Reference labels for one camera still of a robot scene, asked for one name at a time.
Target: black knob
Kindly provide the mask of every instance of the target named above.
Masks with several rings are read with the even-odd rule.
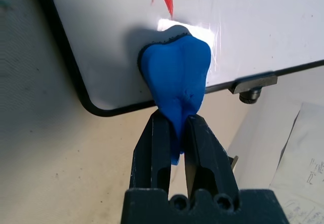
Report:
[[[262,87],[251,89],[250,91],[241,92],[239,99],[245,104],[254,104],[260,97]]]

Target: screw hole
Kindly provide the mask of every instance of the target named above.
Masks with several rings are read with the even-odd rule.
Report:
[[[175,195],[170,200],[171,206],[179,211],[184,211],[189,209],[189,201],[184,195]]]
[[[215,196],[215,202],[217,203],[218,207],[222,210],[233,212],[234,205],[231,198],[227,195],[217,195]]]

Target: beige table surface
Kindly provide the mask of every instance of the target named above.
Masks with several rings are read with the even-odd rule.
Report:
[[[133,149],[155,108],[113,118],[88,113],[37,0],[6,1],[0,223],[119,223]],[[199,114],[227,148],[249,108],[222,91],[207,95]],[[185,193],[181,169],[173,169],[171,193]]]

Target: paper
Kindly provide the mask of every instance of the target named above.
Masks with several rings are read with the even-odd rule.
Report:
[[[270,188],[291,224],[324,224],[324,107],[303,104]]]

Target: white board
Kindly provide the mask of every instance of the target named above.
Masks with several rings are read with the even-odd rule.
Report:
[[[111,110],[151,100],[137,69],[164,19],[212,34],[206,86],[324,59],[324,0],[54,0],[91,102]]]

